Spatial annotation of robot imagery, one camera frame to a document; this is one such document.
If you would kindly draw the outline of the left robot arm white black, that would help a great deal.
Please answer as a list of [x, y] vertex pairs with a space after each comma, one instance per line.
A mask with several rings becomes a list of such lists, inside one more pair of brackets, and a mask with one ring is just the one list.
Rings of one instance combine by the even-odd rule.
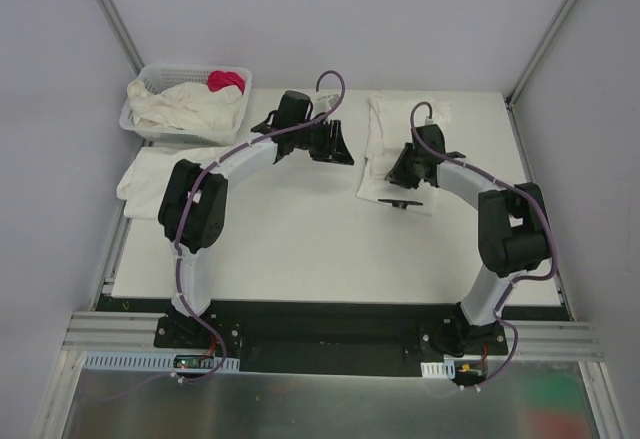
[[308, 95], [287, 90], [278, 107], [251, 129], [245, 142], [207, 166], [182, 159], [173, 167], [158, 222], [173, 253], [172, 311], [184, 316], [176, 334], [188, 347], [202, 347], [210, 337], [221, 339], [206, 319], [211, 293], [201, 256], [223, 231], [229, 189], [295, 150], [307, 152], [316, 162], [352, 166], [354, 159], [341, 122], [330, 118], [345, 95], [341, 90], [328, 96], [326, 105], [316, 109]]

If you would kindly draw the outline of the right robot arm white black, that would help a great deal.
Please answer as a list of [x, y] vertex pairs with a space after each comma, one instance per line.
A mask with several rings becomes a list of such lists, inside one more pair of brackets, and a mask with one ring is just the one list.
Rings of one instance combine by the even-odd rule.
[[469, 293], [434, 336], [461, 353], [473, 353], [498, 324], [519, 279], [552, 256], [540, 188], [531, 182], [504, 185], [467, 163], [464, 156], [448, 153], [444, 134], [435, 124], [412, 129], [412, 141], [404, 146], [386, 181], [406, 189], [424, 182], [476, 210], [482, 266]]

